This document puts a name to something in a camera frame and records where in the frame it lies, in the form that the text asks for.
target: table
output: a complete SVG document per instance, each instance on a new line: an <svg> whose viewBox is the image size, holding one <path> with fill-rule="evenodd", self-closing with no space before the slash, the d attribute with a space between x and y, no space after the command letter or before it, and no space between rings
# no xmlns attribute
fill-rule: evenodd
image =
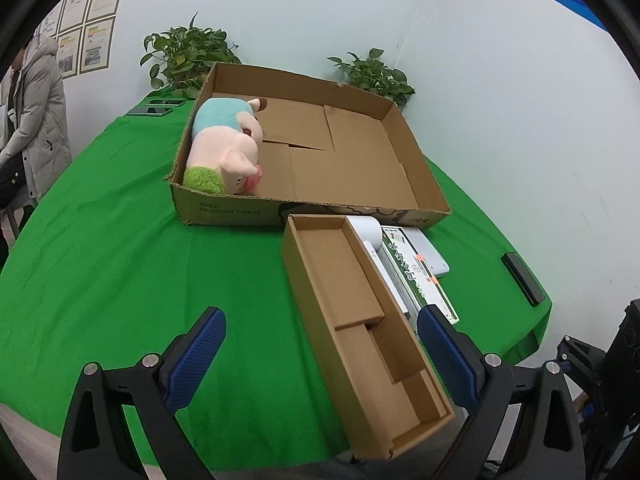
<svg viewBox="0 0 640 480"><path fill-rule="evenodd" d="M186 226L163 181L193 103L117 118L42 200L0 275L0 402L61 434L82 366L161 352L207 305L226 341L178 420L212 470L287 466L348 448L280 259L280 228ZM428 230L456 326L511 363L538 348L533 308L500 261L513 247L434 164L453 214ZM155 463L134 410L142 460Z"/></svg>

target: white puffer jacket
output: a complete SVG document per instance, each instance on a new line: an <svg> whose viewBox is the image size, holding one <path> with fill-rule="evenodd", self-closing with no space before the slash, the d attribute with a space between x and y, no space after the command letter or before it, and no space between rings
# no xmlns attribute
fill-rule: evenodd
<svg viewBox="0 0 640 480"><path fill-rule="evenodd" d="M34 199L43 197L71 164L57 52L57 41L47 36L36 35L28 44L15 85L17 129L11 139L7 138L6 102L13 69L7 72L0 89L0 168L22 152L29 194Z"/></svg>

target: stuffed pig toy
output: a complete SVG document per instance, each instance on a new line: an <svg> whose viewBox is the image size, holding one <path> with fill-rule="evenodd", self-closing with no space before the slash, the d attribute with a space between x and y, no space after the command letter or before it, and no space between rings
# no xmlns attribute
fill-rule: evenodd
<svg viewBox="0 0 640 480"><path fill-rule="evenodd" d="M262 129L254 113L266 105L263 98L207 99L193 121L182 185L209 194L254 189L262 175L258 165Z"/></svg>

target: product box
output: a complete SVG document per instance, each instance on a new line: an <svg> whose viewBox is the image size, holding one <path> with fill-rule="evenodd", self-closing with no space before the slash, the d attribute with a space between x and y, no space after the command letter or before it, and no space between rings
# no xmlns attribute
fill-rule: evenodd
<svg viewBox="0 0 640 480"><path fill-rule="evenodd" d="M289 216L281 254L354 456L394 458L443 428L452 407L345 217Z"/></svg>
<svg viewBox="0 0 640 480"><path fill-rule="evenodd" d="M182 187L191 126L206 99L265 97L262 179L251 193ZM365 214L425 228L449 206L396 105L351 86L251 65L214 65L182 134L168 177L187 224L274 226L289 214Z"/></svg>

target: person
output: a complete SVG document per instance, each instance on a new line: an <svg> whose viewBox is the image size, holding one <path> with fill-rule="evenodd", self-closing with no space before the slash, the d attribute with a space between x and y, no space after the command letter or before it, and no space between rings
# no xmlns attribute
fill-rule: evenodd
<svg viewBox="0 0 640 480"><path fill-rule="evenodd" d="M58 42L36 34L0 84L0 210L26 188L37 202L71 163ZM33 212L24 208L20 226ZM9 247L0 230L0 269Z"/></svg>

